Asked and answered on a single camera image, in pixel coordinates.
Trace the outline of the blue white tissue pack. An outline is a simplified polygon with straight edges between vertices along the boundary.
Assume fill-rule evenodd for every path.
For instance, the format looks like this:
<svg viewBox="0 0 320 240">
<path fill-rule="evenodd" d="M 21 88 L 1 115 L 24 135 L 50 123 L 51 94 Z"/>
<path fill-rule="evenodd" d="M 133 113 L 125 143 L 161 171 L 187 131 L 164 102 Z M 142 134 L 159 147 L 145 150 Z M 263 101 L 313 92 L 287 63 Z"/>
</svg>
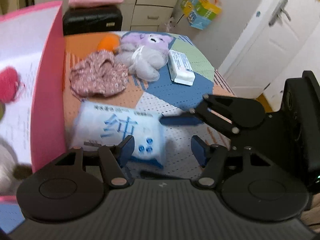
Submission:
<svg viewBox="0 0 320 240">
<path fill-rule="evenodd" d="M 92 151 L 118 145 L 127 136 L 135 140 L 131 160 L 164 168 L 166 161 L 161 114 L 83 101 L 72 128 L 71 146 Z"/>
</svg>

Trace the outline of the small white tissue pack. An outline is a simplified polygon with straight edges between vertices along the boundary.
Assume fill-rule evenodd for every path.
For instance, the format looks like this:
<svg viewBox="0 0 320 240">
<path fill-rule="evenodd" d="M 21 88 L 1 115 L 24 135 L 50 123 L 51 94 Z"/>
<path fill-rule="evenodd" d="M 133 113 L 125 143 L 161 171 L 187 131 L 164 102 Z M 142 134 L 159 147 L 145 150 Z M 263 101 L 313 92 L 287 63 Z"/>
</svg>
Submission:
<svg viewBox="0 0 320 240">
<path fill-rule="evenodd" d="M 195 74 L 187 56 L 175 50 L 169 50 L 168 68 L 172 82 L 192 86 Z"/>
</svg>

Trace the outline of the purple plush toy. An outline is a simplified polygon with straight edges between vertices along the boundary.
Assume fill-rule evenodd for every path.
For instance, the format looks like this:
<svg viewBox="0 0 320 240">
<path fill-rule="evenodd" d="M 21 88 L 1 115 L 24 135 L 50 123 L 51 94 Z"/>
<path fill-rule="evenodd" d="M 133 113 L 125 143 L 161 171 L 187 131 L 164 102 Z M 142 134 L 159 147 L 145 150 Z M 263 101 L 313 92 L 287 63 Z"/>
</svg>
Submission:
<svg viewBox="0 0 320 240">
<path fill-rule="evenodd" d="M 167 34 L 128 32 L 120 39 L 120 44 L 131 43 L 135 46 L 147 46 L 168 53 L 175 38 Z"/>
</svg>

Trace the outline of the pink floral cloth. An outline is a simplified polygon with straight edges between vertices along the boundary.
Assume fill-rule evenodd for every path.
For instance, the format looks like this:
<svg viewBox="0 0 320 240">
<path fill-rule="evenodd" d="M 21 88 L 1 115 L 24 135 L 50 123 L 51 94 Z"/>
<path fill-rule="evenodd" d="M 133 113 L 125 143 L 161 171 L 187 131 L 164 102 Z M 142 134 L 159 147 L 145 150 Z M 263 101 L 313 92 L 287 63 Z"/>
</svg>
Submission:
<svg viewBox="0 0 320 240">
<path fill-rule="evenodd" d="M 127 88 L 128 68 L 111 51 L 95 51 L 71 68 L 69 81 L 77 98 L 108 98 Z"/>
</svg>

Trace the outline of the orange beauty sponge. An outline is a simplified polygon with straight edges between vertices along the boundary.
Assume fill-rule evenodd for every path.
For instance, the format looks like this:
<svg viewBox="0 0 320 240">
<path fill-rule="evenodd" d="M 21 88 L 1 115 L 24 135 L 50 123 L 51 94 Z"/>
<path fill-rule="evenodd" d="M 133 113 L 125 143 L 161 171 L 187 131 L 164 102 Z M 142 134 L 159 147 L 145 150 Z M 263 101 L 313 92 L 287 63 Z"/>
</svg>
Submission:
<svg viewBox="0 0 320 240">
<path fill-rule="evenodd" d="M 99 42 L 97 50 L 107 50 L 114 52 L 120 46 L 120 36 L 109 33 Z"/>
</svg>

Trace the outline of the white brown plush ball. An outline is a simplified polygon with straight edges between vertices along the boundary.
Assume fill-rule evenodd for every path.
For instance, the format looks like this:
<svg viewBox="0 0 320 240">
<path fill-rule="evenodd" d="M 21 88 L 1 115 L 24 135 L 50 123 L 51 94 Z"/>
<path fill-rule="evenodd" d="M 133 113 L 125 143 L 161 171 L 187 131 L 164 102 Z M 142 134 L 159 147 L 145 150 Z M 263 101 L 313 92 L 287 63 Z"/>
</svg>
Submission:
<svg viewBox="0 0 320 240">
<path fill-rule="evenodd" d="M 32 166 L 20 164 L 13 148 L 1 138 L 1 197 L 15 196 L 22 181 L 32 174 Z"/>
</svg>

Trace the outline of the magenta fluffy ball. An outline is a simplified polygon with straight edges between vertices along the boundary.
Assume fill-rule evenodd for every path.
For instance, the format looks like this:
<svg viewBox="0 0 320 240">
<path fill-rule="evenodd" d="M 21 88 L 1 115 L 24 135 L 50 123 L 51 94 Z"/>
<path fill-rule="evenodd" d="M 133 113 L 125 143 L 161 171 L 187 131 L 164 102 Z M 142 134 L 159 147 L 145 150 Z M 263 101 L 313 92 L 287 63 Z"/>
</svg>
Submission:
<svg viewBox="0 0 320 240">
<path fill-rule="evenodd" d="M 1 103 L 10 103 L 14 101 L 20 81 L 18 73 L 13 67 L 6 67 L 1 70 L 0 79 L 0 100 Z"/>
</svg>

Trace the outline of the patchwork knitted blanket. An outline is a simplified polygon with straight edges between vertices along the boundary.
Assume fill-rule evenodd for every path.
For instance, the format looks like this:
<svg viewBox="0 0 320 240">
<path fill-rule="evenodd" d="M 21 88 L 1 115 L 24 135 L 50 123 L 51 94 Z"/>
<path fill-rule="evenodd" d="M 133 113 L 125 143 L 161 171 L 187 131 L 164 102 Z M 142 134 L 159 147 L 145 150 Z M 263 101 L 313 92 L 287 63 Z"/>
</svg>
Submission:
<svg viewBox="0 0 320 240">
<path fill-rule="evenodd" d="M 71 145 L 74 119 L 78 116 L 80 100 L 71 94 L 69 89 L 70 69 L 94 52 L 106 33 L 89 33 L 65 36 L 65 66 L 63 106 L 65 115 L 66 144 Z M 176 51 L 185 53 L 195 72 L 192 86 L 184 86 L 171 81 L 167 67 L 160 70 L 160 78 L 156 82 L 146 82 L 129 76 L 129 84 L 123 93 L 112 98 L 96 99 L 98 103 L 135 108 L 144 112 L 157 112 L 163 115 L 175 115 L 195 107 L 204 93 L 234 96 L 233 91 L 206 57 L 184 35 L 173 35 L 171 46 Z M 165 141 L 167 161 L 161 170 L 151 165 L 129 162 L 128 171 L 135 177 L 140 170 L 148 170 L 180 178 L 198 177 L 201 168 L 191 152 L 190 141 L 198 135 L 207 144 L 229 146 L 229 139 L 205 124 L 198 126 L 167 126 Z"/>
</svg>

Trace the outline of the pink cardboard storage box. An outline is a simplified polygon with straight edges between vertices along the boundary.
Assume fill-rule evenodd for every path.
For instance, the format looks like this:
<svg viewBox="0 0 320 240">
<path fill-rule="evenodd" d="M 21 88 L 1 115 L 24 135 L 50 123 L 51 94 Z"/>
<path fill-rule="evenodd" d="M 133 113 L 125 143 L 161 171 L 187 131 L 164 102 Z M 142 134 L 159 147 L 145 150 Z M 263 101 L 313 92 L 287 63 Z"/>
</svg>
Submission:
<svg viewBox="0 0 320 240">
<path fill-rule="evenodd" d="M 62 3 L 53 1 L 1 16 L 1 68 L 16 69 L 20 81 L 1 116 L 1 138 L 20 164 L 37 171 L 65 149 Z M 15 196 L 2 196 L 15 203 Z"/>
</svg>

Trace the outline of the colourful paper gift bag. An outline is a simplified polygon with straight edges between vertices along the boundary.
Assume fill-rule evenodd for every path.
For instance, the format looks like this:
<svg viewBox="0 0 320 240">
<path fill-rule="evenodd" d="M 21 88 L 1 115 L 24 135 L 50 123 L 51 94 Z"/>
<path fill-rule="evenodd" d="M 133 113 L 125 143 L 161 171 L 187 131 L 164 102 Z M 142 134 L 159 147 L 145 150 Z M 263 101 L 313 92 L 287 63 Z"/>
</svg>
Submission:
<svg viewBox="0 0 320 240">
<path fill-rule="evenodd" d="M 204 30 L 222 11 L 220 0 L 182 0 L 181 9 L 189 25 Z"/>
</svg>

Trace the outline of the white door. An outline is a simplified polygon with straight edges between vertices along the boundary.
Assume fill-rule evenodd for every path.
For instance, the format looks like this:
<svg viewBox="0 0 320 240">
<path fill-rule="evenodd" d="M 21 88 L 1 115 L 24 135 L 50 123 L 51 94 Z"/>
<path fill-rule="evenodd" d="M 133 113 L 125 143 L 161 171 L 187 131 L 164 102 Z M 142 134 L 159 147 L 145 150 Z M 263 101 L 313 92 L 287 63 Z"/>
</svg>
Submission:
<svg viewBox="0 0 320 240">
<path fill-rule="evenodd" d="M 319 0 L 288 0 L 281 22 L 269 27 L 281 0 L 262 0 L 219 67 L 236 96 L 258 97 L 292 61 L 319 24 Z"/>
</svg>

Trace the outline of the black suitcase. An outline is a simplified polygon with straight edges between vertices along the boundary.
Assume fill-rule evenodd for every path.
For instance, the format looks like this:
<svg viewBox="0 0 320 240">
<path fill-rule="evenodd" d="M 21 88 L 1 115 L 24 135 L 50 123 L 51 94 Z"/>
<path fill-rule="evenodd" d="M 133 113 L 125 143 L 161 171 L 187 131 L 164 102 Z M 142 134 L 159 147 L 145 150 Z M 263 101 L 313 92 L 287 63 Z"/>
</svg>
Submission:
<svg viewBox="0 0 320 240">
<path fill-rule="evenodd" d="M 63 34 L 76 35 L 121 31 L 123 16 L 115 5 L 69 8 L 63 18 Z"/>
</svg>

